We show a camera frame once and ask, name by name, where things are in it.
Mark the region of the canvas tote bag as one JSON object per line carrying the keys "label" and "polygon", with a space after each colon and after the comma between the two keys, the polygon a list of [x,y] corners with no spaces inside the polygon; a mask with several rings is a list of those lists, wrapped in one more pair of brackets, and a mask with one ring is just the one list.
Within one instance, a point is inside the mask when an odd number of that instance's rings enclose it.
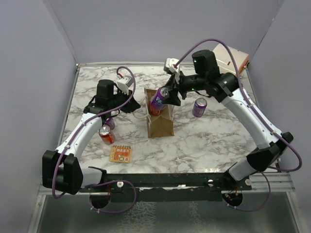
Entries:
{"label": "canvas tote bag", "polygon": [[149,101],[151,97],[156,93],[154,89],[144,89],[145,95],[138,102],[140,105],[144,105],[146,109],[145,115],[137,115],[133,112],[132,115],[137,119],[146,119],[147,134],[149,138],[174,136],[173,131],[173,106],[166,105],[160,114],[154,116],[149,111]]}

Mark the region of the purple Fanta can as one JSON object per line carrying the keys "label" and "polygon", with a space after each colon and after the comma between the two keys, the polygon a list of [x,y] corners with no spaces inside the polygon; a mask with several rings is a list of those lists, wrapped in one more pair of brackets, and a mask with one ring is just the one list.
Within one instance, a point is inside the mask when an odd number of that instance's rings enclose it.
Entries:
{"label": "purple Fanta can", "polygon": [[162,110],[165,107],[164,100],[169,97],[168,87],[159,88],[150,100],[150,106],[154,110]]}

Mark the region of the red can near left arm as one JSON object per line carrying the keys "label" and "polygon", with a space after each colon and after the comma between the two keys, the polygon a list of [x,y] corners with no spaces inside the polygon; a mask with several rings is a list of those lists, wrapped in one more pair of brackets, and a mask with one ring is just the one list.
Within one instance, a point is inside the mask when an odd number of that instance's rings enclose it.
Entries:
{"label": "red can near left arm", "polygon": [[108,125],[103,125],[99,129],[98,134],[103,142],[107,145],[111,145],[115,142],[115,135]]}

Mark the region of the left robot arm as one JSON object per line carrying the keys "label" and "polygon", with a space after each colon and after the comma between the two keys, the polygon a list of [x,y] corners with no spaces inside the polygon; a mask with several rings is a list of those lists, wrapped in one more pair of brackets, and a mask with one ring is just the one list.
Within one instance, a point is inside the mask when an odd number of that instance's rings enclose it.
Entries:
{"label": "left robot arm", "polygon": [[99,168],[81,168],[79,159],[92,137],[98,133],[114,111],[131,113],[140,108],[135,101],[134,89],[123,92],[112,80],[100,80],[96,95],[83,110],[82,118],[69,137],[54,151],[42,156],[42,185],[76,194],[80,188],[92,186],[100,192],[106,189],[107,179]]}

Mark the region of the red soda can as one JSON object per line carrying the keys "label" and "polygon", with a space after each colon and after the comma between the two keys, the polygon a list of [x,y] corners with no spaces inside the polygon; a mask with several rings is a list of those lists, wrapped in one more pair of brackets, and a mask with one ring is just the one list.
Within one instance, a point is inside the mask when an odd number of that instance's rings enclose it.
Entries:
{"label": "red soda can", "polygon": [[160,115],[160,112],[159,110],[155,110],[155,109],[149,109],[149,113],[153,116],[158,116]]}

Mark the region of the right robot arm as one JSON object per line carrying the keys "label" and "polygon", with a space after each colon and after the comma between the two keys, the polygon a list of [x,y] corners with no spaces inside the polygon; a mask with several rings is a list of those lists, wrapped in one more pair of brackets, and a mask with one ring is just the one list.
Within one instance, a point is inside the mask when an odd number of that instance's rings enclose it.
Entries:
{"label": "right robot arm", "polygon": [[234,190],[241,180],[256,172],[265,171],[293,141],[290,132],[283,133],[276,128],[262,112],[255,113],[257,106],[243,89],[240,89],[237,77],[228,72],[221,73],[215,54],[209,50],[200,50],[192,54],[195,74],[186,76],[180,71],[178,60],[167,58],[164,71],[171,75],[165,87],[169,96],[165,104],[179,106],[188,92],[205,90],[210,97],[229,109],[246,128],[256,148],[243,160],[232,165],[223,178],[224,186]]}

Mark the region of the purple can near left arm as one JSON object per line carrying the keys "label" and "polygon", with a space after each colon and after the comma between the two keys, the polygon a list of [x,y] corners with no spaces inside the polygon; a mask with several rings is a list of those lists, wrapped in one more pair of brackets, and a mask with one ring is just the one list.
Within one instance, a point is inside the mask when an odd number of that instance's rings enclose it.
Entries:
{"label": "purple can near left arm", "polygon": [[115,129],[115,122],[114,122],[114,119],[113,118],[108,118],[105,123],[105,125],[109,126],[109,128],[111,130],[114,130]]}

